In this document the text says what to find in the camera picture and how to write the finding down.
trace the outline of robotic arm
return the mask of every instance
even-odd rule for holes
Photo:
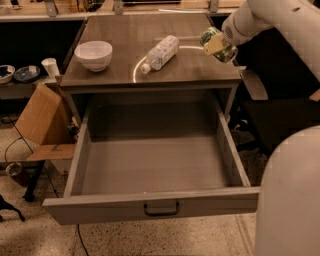
[[[308,0],[247,0],[223,23],[233,45],[275,27],[320,81],[320,10]]]

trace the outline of small white bowl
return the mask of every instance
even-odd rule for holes
[[[9,83],[13,77],[15,70],[16,69],[10,65],[0,66],[0,84]]]
[[[112,45],[104,41],[89,41],[77,46],[77,60],[93,72],[104,70],[112,58]]]

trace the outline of plastic bottle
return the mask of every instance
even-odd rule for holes
[[[221,31],[216,27],[209,27],[202,34],[200,44],[207,55],[213,55],[224,63],[232,61],[238,54],[238,48],[225,41]]]
[[[152,48],[146,57],[145,63],[141,66],[144,74],[150,70],[160,70],[179,50],[179,40],[169,35]]]

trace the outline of speckled floor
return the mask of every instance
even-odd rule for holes
[[[0,162],[15,136],[8,126],[0,125]],[[23,141],[17,141],[8,150],[9,161],[15,154],[28,154],[19,143]],[[249,170],[262,168],[257,163],[261,156],[242,157]],[[57,195],[62,196],[67,176],[50,164],[47,170]],[[77,227],[60,226],[42,208],[45,198],[56,196],[46,172],[40,176],[33,202],[22,198],[25,190],[0,171],[0,194],[26,218],[21,222],[15,212],[0,211],[3,217],[0,255],[86,255]],[[250,256],[254,247],[255,214],[80,225],[80,233],[89,255]]]

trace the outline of black handle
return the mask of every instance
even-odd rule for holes
[[[149,217],[165,217],[165,216],[173,216],[177,215],[180,212],[180,205],[179,202],[176,202],[176,210],[173,212],[158,212],[158,213],[151,213],[148,211],[148,205],[144,204],[144,213]]]

